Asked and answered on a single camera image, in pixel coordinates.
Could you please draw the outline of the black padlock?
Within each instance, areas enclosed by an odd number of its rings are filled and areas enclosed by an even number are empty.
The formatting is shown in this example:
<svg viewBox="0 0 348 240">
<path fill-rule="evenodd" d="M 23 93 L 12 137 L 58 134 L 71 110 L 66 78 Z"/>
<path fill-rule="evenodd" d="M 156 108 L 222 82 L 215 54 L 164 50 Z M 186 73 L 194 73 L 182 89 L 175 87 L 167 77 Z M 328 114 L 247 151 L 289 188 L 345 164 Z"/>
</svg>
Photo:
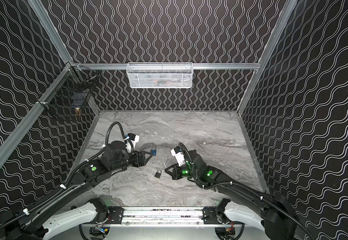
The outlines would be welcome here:
<svg viewBox="0 0 348 240">
<path fill-rule="evenodd" d="M 154 177 L 157 178 L 157 179 L 160 179 L 161 174 L 162 174 L 162 170 L 157 170 L 157 172 L 155 173 Z"/>
</svg>

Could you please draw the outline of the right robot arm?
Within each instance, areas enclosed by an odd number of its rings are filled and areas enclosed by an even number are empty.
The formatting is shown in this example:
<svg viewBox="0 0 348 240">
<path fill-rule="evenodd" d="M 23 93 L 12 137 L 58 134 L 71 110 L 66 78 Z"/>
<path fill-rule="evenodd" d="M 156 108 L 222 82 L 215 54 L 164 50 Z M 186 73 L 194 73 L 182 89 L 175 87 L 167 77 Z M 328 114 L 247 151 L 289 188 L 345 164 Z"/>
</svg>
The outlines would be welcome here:
<svg viewBox="0 0 348 240">
<path fill-rule="evenodd" d="M 197 151 L 189 151 L 183 143 L 170 152 L 177 163 L 167 167 L 165 172 L 173 180 L 186 178 L 203 190 L 216 191 L 232 202 L 248 207 L 260 217 L 259 225 L 269 239 L 293 240 L 297 228 L 314 239 L 285 196 L 260 192 L 234 180 L 222 170 L 207 165 Z"/>
</svg>

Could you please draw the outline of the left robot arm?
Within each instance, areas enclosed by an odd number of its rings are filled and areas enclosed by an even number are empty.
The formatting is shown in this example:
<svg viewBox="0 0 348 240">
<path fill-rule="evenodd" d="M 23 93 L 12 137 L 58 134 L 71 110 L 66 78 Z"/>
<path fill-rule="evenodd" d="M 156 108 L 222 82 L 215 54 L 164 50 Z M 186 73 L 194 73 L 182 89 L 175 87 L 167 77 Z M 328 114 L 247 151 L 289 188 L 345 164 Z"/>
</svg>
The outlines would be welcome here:
<svg viewBox="0 0 348 240">
<path fill-rule="evenodd" d="M 125 134 L 120 122 L 113 122 L 105 135 L 103 148 L 80 163 L 65 183 L 0 226 L 9 240 L 41 240 L 51 233 L 46 222 L 73 199 L 129 167 L 144 167 L 153 153 L 137 151 L 136 134 Z"/>
</svg>

